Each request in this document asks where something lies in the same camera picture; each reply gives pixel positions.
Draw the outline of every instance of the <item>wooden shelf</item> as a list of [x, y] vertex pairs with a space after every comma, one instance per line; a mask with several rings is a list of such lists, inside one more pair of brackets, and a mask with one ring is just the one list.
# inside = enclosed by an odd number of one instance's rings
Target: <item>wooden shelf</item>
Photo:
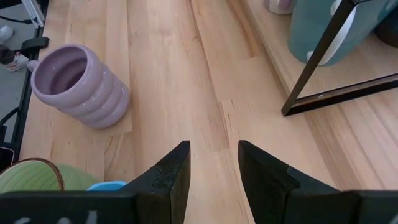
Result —
[[[275, 66], [287, 94], [290, 94], [305, 64], [289, 51], [290, 16], [269, 12], [263, 0], [243, 0], [262, 43]], [[398, 72], [398, 49], [369, 36], [349, 56], [336, 65], [318, 67], [300, 97], [334, 90]]]

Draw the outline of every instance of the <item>vase opening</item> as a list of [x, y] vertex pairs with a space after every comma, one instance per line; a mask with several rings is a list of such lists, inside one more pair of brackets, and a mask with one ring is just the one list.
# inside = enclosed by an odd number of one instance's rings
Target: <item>vase opening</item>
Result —
[[57, 95], [72, 88], [83, 76], [87, 55], [75, 46], [58, 49], [43, 59], [35, 71], [37, 90], [45, 95]]

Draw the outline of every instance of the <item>green ceramic pot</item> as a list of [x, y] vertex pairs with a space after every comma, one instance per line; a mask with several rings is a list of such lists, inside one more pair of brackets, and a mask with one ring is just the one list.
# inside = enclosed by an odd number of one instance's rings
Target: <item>green ceramic pot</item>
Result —
[[72, 166], [45, 159], [26, 159], [0, 174], [0, 194], [20, 190], [86, 190], [94, 177]]

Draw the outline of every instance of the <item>black cable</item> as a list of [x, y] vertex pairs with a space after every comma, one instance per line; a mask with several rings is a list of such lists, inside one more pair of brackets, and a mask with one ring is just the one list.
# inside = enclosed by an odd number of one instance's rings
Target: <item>black cable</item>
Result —
[[0, 16], [1, 19], [5, 19], [7, 21], [11, 21], [11, 22], [18, 22], [18, 23], [24, 23], [24, 24], [32, 24], [32, 21], [30, 19], [25, 19], [23, 21], [19, 21], [17, 19], [10, 19], [4, 16]]

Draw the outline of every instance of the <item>floor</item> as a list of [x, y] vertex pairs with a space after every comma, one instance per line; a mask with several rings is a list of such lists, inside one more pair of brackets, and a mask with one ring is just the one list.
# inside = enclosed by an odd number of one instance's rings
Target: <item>floor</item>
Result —
[[124, 118], [91, 130], [35, 96], [21, 158], [130, 181], [191, 140], [185, 223], [253, 223], [239, 176], [246, 139], [339, 189], [398, 189], [398, 90], [283, 117], [286, 94], [241, 0], [54, 0], [50, 49], [93, 49], [131, 91]]
[[[11, 19], [28, 19], [29, 15], [22, 4], [8, 7], [0, 10], [0, 15]], [[14, 30], [14, 35], [6, 42], [6, 46], [11, 50], [21, 48], [23, 41], [33, 38], [35, 27], [32, 24], [20, 24], [16, 22], [0, 19], [0, 27], [9, 25]], [[0, 119], [19, 106], [26, 75], [26, 68], [16, 72], [8, 72], [3, 66], [0, 66]], [[10, 142], [16, 116], [10, 118], [6, 123], [6, 142]]]

